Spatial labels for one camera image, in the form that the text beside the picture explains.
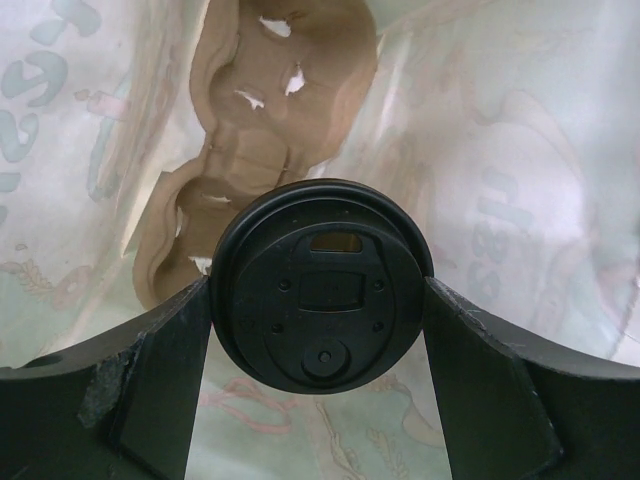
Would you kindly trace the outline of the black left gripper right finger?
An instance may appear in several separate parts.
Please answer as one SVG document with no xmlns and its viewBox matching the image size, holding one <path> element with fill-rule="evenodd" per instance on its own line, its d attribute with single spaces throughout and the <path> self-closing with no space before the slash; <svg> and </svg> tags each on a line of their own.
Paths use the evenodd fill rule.
<svg viewBox="0 0 640 480">
<path fill-rule="evenodd" d="M 425 283 L 423 331 L 453 478 L 638 478 L 638 368 Z"/>
</svg>

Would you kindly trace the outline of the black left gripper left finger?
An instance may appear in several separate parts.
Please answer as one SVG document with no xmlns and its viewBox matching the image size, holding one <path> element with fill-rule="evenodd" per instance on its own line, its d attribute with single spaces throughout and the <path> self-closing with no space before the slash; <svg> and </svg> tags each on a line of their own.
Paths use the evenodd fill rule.
<svg viewBox="0 0 640 480">
<path fill-rule="evenodd" d="M 2 478 L 184 478 L 209 300 L 200 279 L 95 337 L 2 368 Z"/>
</svg>

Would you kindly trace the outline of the black plastic cup lid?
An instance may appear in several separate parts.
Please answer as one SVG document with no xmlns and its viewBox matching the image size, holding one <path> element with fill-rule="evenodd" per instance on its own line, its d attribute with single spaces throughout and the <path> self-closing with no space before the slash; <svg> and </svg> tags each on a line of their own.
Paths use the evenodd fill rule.
<svg viewBox="0 0 640 480">
<path fill-rule="evenodd" d="M 316 179 L 250 203 L 216 247 L 212 323 L 257 381 L 334 394 L 393 367 L 422 330 L 432 257 L 393 200 L 352 181 Z"/>
</svg>

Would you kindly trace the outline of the printed green paper bag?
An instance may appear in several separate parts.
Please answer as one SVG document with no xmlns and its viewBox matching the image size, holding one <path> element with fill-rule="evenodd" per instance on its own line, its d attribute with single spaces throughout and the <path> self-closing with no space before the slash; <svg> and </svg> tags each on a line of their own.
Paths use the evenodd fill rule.
<svg viewBox="0 0 640 480">
<path fill-rule="evenodd" d="M 216 248 L 182 290 L 150 309 L 138 300 L 150 194 L 205 136 L 189 79 L 211 2 L 2 3 L 1 370 L 205 279 L 210 334 L 182 479 L 455 479 L 425 294 L 421 334 L 393 367 L 322 395 L 269 387 L 225 352 Z M 638 3 L 363 2 L 377 68 L 361 108 L 334 157 L 277 188 L 377 190 L 422 232 L 427 278 L 639 370 Z"/>
</svg>

